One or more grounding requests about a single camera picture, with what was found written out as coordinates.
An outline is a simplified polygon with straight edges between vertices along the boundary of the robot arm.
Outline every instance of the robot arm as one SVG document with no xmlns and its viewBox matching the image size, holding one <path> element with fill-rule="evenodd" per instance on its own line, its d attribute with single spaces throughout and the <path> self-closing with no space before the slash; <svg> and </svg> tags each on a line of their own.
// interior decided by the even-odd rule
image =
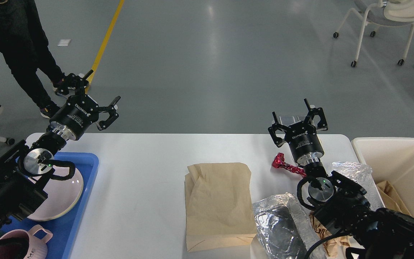
<svg viewBox="0 0 414 259">
<path fill-rule="evenodd" d="M 363 187 L 336 171 L 327 175 L 320 162 L 324 152 L 316 134 L 317 130 L 328 129 L 327 121 L 322 108 L 304 101 L 308 108 L 304 121 L 284 126 L 273 113 L 274 123 L 268 128 L 276 146 L 288 142 L 294 161 L 305 170 L 307 176 L 297 186 L 299 202 L 333 234 L 314 244 L 304 258 L 332 238 L 351 235 L 365 249 L 347 249 L 348 259 L 352 254 L 358 254 L 360 259 L 414 259 L 414 218 L 386 208 L 372 211 Z M 320 116 L 317 127 L 312 124 L 316 115 Z M 283 131 L 284 139 L 277 137 L 276 131 Z M 304 202 L 302 195 L 307 183 L 310 204 Z"/>
<path fill-rule="evenodd" d="M 99 113 L 108 113 L 109 117 L 97 123 L 104 130 L 117 118 L 117 96 L 110 105 L 99 107 L 84 92 L 84 78 L 69 75 L 74 82 L 75 95 L 67 99 L 66 104 L 51 118 L 45 134 L 31 147 L 20 141 L 0 158 L 0 229 L 11 223 L 9 216 L 23 220 L 32 214 L 47 199 L 43 190 L 50 180 L 64 181 L 74 175 L 75 166 L 69 161 L 54 160 L 68 140 L 77 141 L 92 123 L 98 121 Z M 68 167 L 69 175 L 55 175 L 53 166 Z M 30 181 L 28 177 L 40 177 Z"/>
</svg>

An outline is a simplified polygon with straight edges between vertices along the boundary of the yellow floor line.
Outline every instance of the yellow floor line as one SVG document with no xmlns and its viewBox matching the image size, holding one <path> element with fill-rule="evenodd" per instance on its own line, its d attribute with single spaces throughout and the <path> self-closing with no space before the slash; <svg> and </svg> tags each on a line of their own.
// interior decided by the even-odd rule
<svg viewBox="0 0 414 259">
<path fill-rule="evenodd" d="M 106 32 L 105 38 L 102 41 L 102 45 L 100 46 L 100 49 L 98 50 L 97 57 L 95 57 L 95 61 L 93 62 L 93 65 L 92 65 L 93 73 L 87 78 L 90 85 L 92 85 L 93 76 L 97 72 L 98 64 L 100 64 L 100 60 L 102 59 L 103 52 L 105 52 L 106 45 L 108 44 L 108 40 L 110 39 L 111 33 L 113 32 L 113 28 L 116 24 L 116 20 L 118 19 L 118 16 L 119 16 L 120 10 L 122 9 L 123 4 L 124 4 L 124 0 L 120 0 L 118 8 L 116 9 L 116 12 L 115 12 L 115 16 L 113 16 L 113 19 L 111 20 L 110 26 L 108 27 L 108 31 Z"/>
</svg>

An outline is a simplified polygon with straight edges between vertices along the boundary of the mug handle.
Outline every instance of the mug handle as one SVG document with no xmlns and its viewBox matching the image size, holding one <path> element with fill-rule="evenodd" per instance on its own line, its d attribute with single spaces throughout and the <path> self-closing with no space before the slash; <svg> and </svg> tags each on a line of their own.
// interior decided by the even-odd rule
<svg viewBox="0 0 414 259">
<path fill-rule="evenodd" d="M 38 231 L 44 231 L 46 235 L 41 239 L 44 243 L 47 243 L 54 235 L 51 231 L 48 231 L 47 229 L 43 228 L 41 225 L 33 226 L 29 231 L 28 234 L 34 236 L 36 232 Z"/>
</svg>

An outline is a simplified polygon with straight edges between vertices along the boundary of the brown paper bag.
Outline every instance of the brown paper bag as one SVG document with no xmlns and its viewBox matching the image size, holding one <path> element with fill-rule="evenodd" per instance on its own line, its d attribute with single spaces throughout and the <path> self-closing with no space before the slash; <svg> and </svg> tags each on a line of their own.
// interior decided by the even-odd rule
<svg viewBox="0 0 414 259">
<path fill-rule="evenodd" d="M 328 229 L 326 229 L 322 223 L 320 223 L 316 217 L 314 217 L 314 213 L 309 214 L 309 220 L 311 221 L 312 228 L 319 236 L 320 239 L 326 238 L 331 236 L 332 234 Z M 329 241 L 323 243 L 323 247 L 325 252 L 329 257 L 337 257 L 338 256 L 338 246 L 350 247 L 350 243 L 347 236 L 337 237 L 335 239 L 330 239 Z"/>
<path fill-rule="evenodd" d="M 257 230 L 248 166 L 194 164 L 185 176 L 188 252 L 249 245 Z"/>
<path fill-rule="evenodd" d="M 405 206 L 396 189 L 389 181 L 382 181 L 378 183 L 376 187 L 378 188 L 378 192 L 380 193 L 381 199 L 383 199 L 386 208 L 411 216 L 410 211 Z"/>
</svg>

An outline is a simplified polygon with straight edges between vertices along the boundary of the white chair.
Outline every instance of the white chair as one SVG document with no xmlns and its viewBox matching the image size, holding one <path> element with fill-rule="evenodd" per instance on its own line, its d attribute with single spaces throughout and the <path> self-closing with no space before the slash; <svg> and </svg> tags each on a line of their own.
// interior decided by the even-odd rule
<svg viewBox="0 0 414 259">
<path fill-rule="evenodd" d="M 381 26 L 400 27 L 411 25 L 404 54 L 397 62 L 398 65 L 403 65 L 405 59 L 407 58 L 407 53 L 414 32 L 414 0 L 354 0 L 354 3 L 358 10 L 350 8 L 338 29 L 335 33 L 333 33 L 333 38 L 338 38 L 340 35 L 340 29 L 351 13 L 354 13 L 362 21 L 357 52 L 355 54 L 354 61 L 351 62 L 351 67 L 355 67 L 357 65 L 365 26 L 370 23 L 377 25 L 370 33 L 371 37 L 376 35 L 376 31 L 378 31 Z"/>
</svg>

